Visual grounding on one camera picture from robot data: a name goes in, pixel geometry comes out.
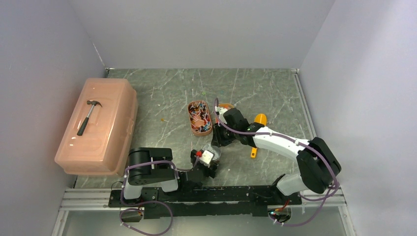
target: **marble table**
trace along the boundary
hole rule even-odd
[[[171,148],[178,168],[191,168],[190,151],[212,139],[212,134],[192,135],[187,114],[191,101],[204,100],[212,110],[218,97],[220,103],[238,108],[249,122],[264,113],[269,128],[296,138],[312,138],[289,69],[111,69],[108,78],[126,78],[137,91],[139,109],[131,148]],[[264,149],[252,159],[251,147],[238,141],[221,150],[217,176],[207,179],[206,186],[271,184],[281,174],[298,171],[290,159]],[[75,188],[109,188],[120,179],[78,176]]]

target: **hammer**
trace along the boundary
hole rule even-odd
[[[87,105],[91,105],[91,108],[90,108],[89,113],[87,114],[87,117],[84,119],[83,124],[81,124],[80,129],[78,130],[78,133],[77,133],[78,136],[81,136],[84,133],[84,130],[86,129],[86,126],[89,122],[90,115],[91,115],[92,110],[94,109],[94,107],[96,105],[100,105],[100,107],[103,107],[101,105],[101,103],[99,103],[97,101],[90,101],[90,100],[87,101]]]

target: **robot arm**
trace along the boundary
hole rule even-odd
[[[299,173],[284,175],[276,187],[286,196],[293,193],[310,189],[316,193],[323,193],[332,183],[333,179],[325,167],[323,161],[317,156],[307,150],[306,148],[296,145],[295,143],[272,135],[278,133],[259,123],[249,124],[243,117],[240,111],[236,108],[230,110],[216,109],[219,112],[220,119],[226,125],[234,130],[241,132],[265,132],[269,135],[241,135],[232,133],[223,126],[215,124],[213,127],[213,140],[211,142],[214,146],[226,146],[234,139],[239,140],[244,145],[249,145],[254,148],[265,148],[267,150],[276,152],[280,155],[286,156],[295,161],[298,165]],[[324,140],[315,137],[313,140],[297,139],[290,137],[293,140],[311,146],[323,155],[326,161],[331,166],[335,175],[341,171],[340,164],[331,153]]]

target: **plastic storage box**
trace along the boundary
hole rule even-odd
[[[95,106],[81,136],[77,132]],[[72,113],[55,162],[73,175],[123,175],[126,166],[138,101],[126,79],[87,79]]]

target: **hammer handle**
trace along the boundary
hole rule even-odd
[[[84,133],[84,130],[86,129],[88,122],[89,122],[89,118],[86,117],[84,119],[84,122],[81,124],[80,129],[78,130],[78,133],[77,133],[78,136],[81,136]]]

